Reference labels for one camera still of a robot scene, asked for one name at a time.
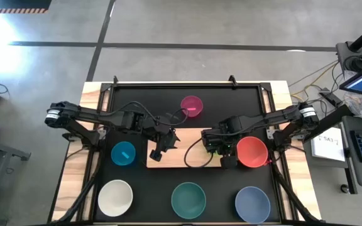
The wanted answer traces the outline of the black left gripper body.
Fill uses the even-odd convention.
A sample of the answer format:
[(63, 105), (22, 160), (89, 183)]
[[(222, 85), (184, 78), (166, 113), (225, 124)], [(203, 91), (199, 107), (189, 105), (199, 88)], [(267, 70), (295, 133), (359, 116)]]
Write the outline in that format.
[(151, 151), (150, 158), (159, 162), (162, 158), (162, 153), (168, 150), (168, 135), (171, 134), (170, 126), (156, 123), (153, 127), (152, 141), (156, 142), (156, 148)]

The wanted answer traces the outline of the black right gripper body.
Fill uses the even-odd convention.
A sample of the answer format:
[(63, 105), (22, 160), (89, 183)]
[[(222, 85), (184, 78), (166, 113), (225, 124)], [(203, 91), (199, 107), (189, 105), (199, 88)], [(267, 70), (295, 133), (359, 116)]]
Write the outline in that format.
[(237, 132), (239, 126), (236, 124), (236, 118), (230, 117), (224, 121), (222, 127), (222, 132), (224, 135), (222, 138), (222, 148), (221, 148), (221, 166), (223, 168), (235, 168), (237, 166), (237, 156), (236, 156), (236, 139), (237, 135), (234, 135)]

